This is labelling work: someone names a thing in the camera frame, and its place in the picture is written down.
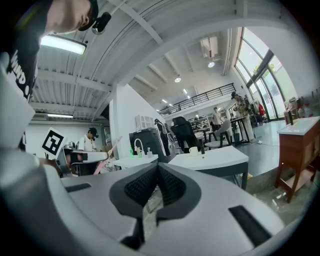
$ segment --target metal railing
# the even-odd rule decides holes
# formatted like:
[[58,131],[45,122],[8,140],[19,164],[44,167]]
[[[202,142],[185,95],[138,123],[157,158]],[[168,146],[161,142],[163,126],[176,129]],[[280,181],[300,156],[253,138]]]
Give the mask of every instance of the metal railing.
[[190,107],[195,106],[197,104],[207,102],[207,101],[219,98],[219,97],[227,95],[227,94],[231,94],[232,92],[235,92],[235,91],[236,91],[236,89],[234,87],[234,83],[229,83],[229,84],[221,86],[219,88],[201,93],[201,94],[194,96],[192,98],[188,98],[183,101],[180,101],[172,106],[167,106],[167,107],[161,109],[159,111],[159,114],[161,116],[171,115],[173,113],[190,108]]

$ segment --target white table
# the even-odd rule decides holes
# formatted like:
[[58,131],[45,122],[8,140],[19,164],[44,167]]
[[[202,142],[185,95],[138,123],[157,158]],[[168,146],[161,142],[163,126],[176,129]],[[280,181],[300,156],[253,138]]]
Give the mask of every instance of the white table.
[[242,174],[241,187],[245,190],[248,177],[248,161],[249,157],[247,155],[233,146],[226,146],[205,151],[205,154],[199,152],[197,156],[178,154],[169,164],[217,177]]
[[115,166],[120,166],[122,169],[124,169],[124,168],[131,168],[135,166],[149,164],[149,163],[152,163],[153,161],[156,161],[157,159],[158,159],[157,154],[154,154],[153,157],[151,158],[148,158],[147,156],[144,158],[139,158],[137,155],[134,155],[133,157],[121,158],[117,161],[114,161],[113,164]]

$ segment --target white mug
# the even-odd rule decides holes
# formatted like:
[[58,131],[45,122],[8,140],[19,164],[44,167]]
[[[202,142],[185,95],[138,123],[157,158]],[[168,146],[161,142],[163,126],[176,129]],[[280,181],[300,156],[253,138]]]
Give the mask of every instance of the white mug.
[[197,156],[198,155],[198,148],[196,146],[190,147],[189,148],[189,153],[191,156]]

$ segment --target gray chair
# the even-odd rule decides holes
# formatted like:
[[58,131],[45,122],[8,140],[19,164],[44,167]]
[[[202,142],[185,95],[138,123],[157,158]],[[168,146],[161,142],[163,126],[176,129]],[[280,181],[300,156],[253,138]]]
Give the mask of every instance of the gray chair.
[[[215,141],[211,141],[211,135],[213,135]],[[231,146],[232,143],[232,130],[230,120],[225,120],[219,130],[209,133],[209,142],[205,143],[204,146],[209,149],[219,149],[225,146]]]

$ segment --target person standing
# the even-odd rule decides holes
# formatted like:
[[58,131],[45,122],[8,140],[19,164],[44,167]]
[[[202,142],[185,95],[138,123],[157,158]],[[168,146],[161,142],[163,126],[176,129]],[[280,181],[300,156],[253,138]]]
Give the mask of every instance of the person standing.
[[158,127],[160,131],[161,140],[163,143],[164,151],[166,156],[170,156],[170,150],[168,147],[168,132],[166,127],[159,121],[159,119],[154,120],[154,124]]
[[94,143],[95,137],[99,138],[97,129],[92,127],[89,129],[88,133],[82,136],[79,140],[79,146],[77,150],[86,152],[97,152],[98,149]]
[[[252,126],[251,126],[251,122],[250,122],[250,115],[248,112],[248,106],[246,104],[246,101],[244,98],[239,96],[235,91],[231,94],[231,100],[233,100],[233,99],[236,100],[236,107],[238,109],[239,114],[242,117],[245,117],[243,119],[243,123],[244,123],[245,129],[246,129],[246,132],[248,133],[249,140],[251,141],[254,139],[254,133],[252,131]],[[242,127],[242,124],[241,124],[240,128],[242,130],[243,139],[247,140],[247,138],[245,137],[246,133]]]
[[219,130],[219,128],[221,127],[221,125],[224,122],[221,114],[218,112],[217,107],[215,107],[213,109],[212,119],[213,119],[213,131],[215,132],[215,131]]

